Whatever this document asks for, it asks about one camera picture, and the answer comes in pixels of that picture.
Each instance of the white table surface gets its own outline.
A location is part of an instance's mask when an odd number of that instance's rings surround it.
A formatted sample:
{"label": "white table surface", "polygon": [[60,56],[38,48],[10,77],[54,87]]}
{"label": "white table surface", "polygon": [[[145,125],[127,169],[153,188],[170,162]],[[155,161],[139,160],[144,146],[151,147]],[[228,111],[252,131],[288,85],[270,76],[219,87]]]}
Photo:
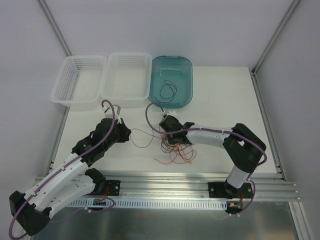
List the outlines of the white table surface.
{"label": "white table surface", "polygon": [[[151,133],[146,119],[145,108],[148,100],[140,108],[122,108],[120,116],[130,129],[138,128]],[[208,127],[233,127],[243,123],[251,129],[267,146],[268,161],[256,169],[255,173],[276,173],[266,130],[258,106],[256,94],[246,67],[193,67],[193,98],[191,102],[176,109],[180,123],[194,122]],[[97,107],[87,111],[70,108],[53,167],[58,166],[76,143],[89,135],[104,118],[103,111]],[[149,119],[158,126],[162,115],[153,106],[149,109]],[[139,146],[149,143],[151,136],[132,131],[134,142]],[[192,163],[168,164],[169,156],[161,151],[161,140],[154,138],[147,148],[138,148],[132,142],[116,143],[93,168],[104,171],[135,171],[164,173],[230,173],[233,162],[227,152],[218,147],[195,145],[196,158]]]}

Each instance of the metal profile rail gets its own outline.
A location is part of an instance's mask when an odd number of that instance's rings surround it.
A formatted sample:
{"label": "metal profile rail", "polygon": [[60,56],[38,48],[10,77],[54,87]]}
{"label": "metal profile rail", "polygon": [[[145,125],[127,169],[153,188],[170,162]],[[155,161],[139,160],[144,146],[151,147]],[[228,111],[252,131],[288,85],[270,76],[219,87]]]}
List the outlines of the metal profile rail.
{"label": "metal profile rail", "polygon": [[[150,176],[146,175],[112,175],[105,174],[108,180],[120,180],[120,198],[127,199],[164,199],[164,200],[209,200],[219,201],[221,199],[209,198],[208,182],[224,182],[225,176],[213,176],[214,174],[203,174],[204,176],[190,177],[177,176]],[[294,182],[281,179],[255,178],[252,180],[256,185],[255,201],[273,202],[300,202],[300,196]]]}

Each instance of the gray metal surface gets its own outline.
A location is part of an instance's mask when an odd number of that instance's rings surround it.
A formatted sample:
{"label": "gray metal surface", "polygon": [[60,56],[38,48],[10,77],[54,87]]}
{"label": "gray metal surface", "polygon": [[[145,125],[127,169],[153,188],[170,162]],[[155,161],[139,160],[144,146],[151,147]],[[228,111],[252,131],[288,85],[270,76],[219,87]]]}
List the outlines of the gray metal surface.
{"label": "gray metal surface", "polygon": [[[52,220],[76,209],[67,207]],[[224,211],[115,208],[79,211],[32,240],[297,240],[288,203],[255,202],[240,217]]]}
{"label": "gray metal surface", "polygon": [[62,33],[61,33],[61,31],[60,31],[60,29],[59,29],[59,27],[58,27],[58,25],[57,25],[57,23],[56,23],[56,21],[54,19],[54,16],[52,15],[52,13],[51,13],[51,11],[50,11],[47,3],[46,3],[46,0],[36,0],[36,1],[39,3],[39,5],[40,5],[40,7],[41,7],[46,19],[48,20],[48,23],[50,24],[50,26],[51,26],[51,28],[52,28],[55,36],[56,36],[56,38],[60,42],[60,45],[61,45],[65,55],[66,56],[71,56],[72,53],[71,53],[71,51],[70,51],[70,49],[68,47],[68,44],[67,44],[64,36],[62,35]]}
{"label": "gray metal surface", "polygon": [[268,44],[266,45],[265,49],[263,50],[263,53],[262,53],[261,57],[259,58],[257,64],[255,65],[255,67],[253,69],[253,72],[255,74],[258,72],[258,70],[260,69],[261,65],[265,61],[268,53],[272,49],[273,45],[277,41],[279,35],[281,34],[282,30],[285,28],[287,22],[289,21],[289,19],[291,18],[292,14],[295,12],[295,10],[297,9],[297,6],[299,5],[300,2],[301,2],[301,0],[292,0],[291,5],[289,6],[288,10],[284,14],[284,16],[281,19],[279,25],[275,29],[271,39],[269,40]]}

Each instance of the metal floor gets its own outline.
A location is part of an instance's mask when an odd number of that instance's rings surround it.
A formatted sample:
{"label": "metal floor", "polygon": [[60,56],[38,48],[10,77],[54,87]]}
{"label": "metal floor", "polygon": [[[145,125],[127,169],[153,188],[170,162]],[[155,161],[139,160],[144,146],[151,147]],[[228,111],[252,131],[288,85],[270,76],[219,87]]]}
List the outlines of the metal floor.
{"label": "metal floor", "polygon": [[[66,207],[52,220],[77,208]],[[123,209],[79,211],[50,223],[32,240],[297,240],[287,202],[254,202],[240,217],[224,211]]]}

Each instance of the metal frame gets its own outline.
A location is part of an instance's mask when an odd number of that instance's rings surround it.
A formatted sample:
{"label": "metal frame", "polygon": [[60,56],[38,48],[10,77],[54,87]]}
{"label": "metal frame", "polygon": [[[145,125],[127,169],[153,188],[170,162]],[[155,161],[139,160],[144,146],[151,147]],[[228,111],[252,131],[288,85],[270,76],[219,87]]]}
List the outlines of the metal frame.
{"label": "metal frame", "polygon": [[41,10],[43,11],[50,27],[52,28],[53,30],[53,33],[55,34],[56,38],[58,39],[64,53],[66,56],[71,56],[72,53],[68,47],[68,44],[64,38],[64,36],[62,35],[57,23],[56,23],[56,20],[54,18],[54,16],[52,15],[47,3],[46,3],[46,0],[36,0],[41,8]]}
{"label": "metal frame", "polygon": [[301,1],[302,0],[292,0],[289,8],[287,9],[287,11],[285,12],[284,16],[282,17],[279,25],[275,29],[272,37],[270,38],[270,40],[267,43],[265,49],[263,50],[261,57],[259,58],[257,64],[255,65],[255,67],[253,69],[254,74],[256,74],[258,72],[258,70],[260,69],[261,65],[264,63],[266,57],[268,56],[268,53],[270,52],[270,50],[272,49],[272,47],[276,43],[276,41],[279,38],[281,32],[283,31],[283,29],[287,25],[289,19],[291,18],[293,13],[296,11],[296,9],[297,9],[297,7],[298,7],[298,5],[300,4]]}
{"label": "metal frame", "polygon": [[[47,3],[45,0],[36,0],[39,3],[50,27],[57,37],[66,56],[72,53],[66,43]],[[288,10],[281,19],[261,57],[259,58],[254,70],[251,73],[251,79],[257,102],[270,143],[271,151],[275,161],[277,173],[275,174],[253,174],[251,179],[256,183],[255,201],[289,202],[293,221],[300,240],[313,239],[310,235],[308,223],[305,219],[305,213],[293,182],[286,181],[286,172],[283,168],[281,158],[279,157],[276,143],[273,137],[272,129],[268,120],[263,97],[261,95],[256,72],[260,69],[268,53],[277,41],[279,35],[288,23],[289,19],[297,9],[301,0],[292,0]],[[57,154],[60,139],[68,117],[69,108],[66,107],[61,119],[59,130],[56,134],[55,144],[52,146],[50,162],[47,168],[47,174],[53,167],[54,159]],[[177,200],[206,200],[209,198],[207,182],[224,181],[228,174],[224,173],[151,173],[151,172],[103,172],[108,179],[121,181],[121,192],[119,198],[138,198],[138,199],[177,199]]]}
{"label": "metal frame", "polygon": [[260,112],[262,115],[262,120],[264,123],[266,135],[268,137],[268,141],[269,141],[269,144],[271,147],[271,152],[273,155],[275,166],[276,166],[276,168],[280,168],[280,173],[282,173],[283,179],[286,180],[286,170],[284,169],[284,167],[283,167],[284,165],[282,164],[281,158],[279,157],[279,153],[277,150],[273,131],[271,129],[270,122],[268,119],[268,115],[267,115],[267,111],[266,111],[266,107],[265,107],[265,101],[262,97],[257,78],[254,75],[253,71],[250,73],[250,75],[251,75],[251,80],[252,80],[253,88],[255,91],[256,99],[258,101],[258,105],[259,105]]}

